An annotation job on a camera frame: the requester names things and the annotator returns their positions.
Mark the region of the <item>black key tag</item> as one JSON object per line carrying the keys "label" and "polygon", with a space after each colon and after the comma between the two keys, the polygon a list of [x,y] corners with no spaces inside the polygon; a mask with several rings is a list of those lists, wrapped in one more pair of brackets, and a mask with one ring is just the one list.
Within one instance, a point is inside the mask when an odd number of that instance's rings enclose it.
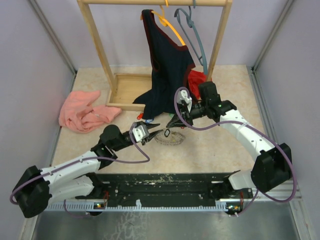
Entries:
{"label": "black key tag", "polygon": [[169,129],[166,129],[164,131],[164,136],[167,138],[170,135],[171,131]]}

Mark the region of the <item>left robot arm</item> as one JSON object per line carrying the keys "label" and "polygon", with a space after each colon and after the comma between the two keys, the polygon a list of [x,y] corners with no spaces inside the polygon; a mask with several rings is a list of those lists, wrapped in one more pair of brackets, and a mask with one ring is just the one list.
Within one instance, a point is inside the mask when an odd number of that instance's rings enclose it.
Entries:
{"label": "left robot arm", "polygon": [[145,157],[135,160],[134,164],[144,164],[150,157],[138,144],[150,142],[159,130],[157,123],[134,122],[130,129],[121,132],[119,127],[110,124],[99,136],[99,140],[90,150],[72,160],[59,165],[39,169],[36,165],[28,167],[13,188],[9,201],[19,206],[25,218],[33,218],[42,213],[48,206],[76,197],[101,197],[104,186],[97,179],[96,172],[113,162],[130,164],[129,160],[119,160],[117,151],[130,146]]}

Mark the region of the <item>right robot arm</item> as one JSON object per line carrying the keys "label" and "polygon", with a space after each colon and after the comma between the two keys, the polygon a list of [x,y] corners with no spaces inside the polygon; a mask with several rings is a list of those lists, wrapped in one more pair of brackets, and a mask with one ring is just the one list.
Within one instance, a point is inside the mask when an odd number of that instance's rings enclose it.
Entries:
{"label": "right robot arm", "polygon": [[213,82],[200,84],[198,90],[201,100],[194,104],[187,88],[177,89],[173,98],[176,114],[167,128],[194,129],[195,119],[208,117],[214,121],[214,126],[228,131],[248,151],[254,160],[253,168],[237,171],[228,177],[223,185],[227,197],[235,198],[244,188],[267,193],[285,181],[295,179],[291,149],[287,144],[277,144],[254,128],[231,101],[221,100]]}

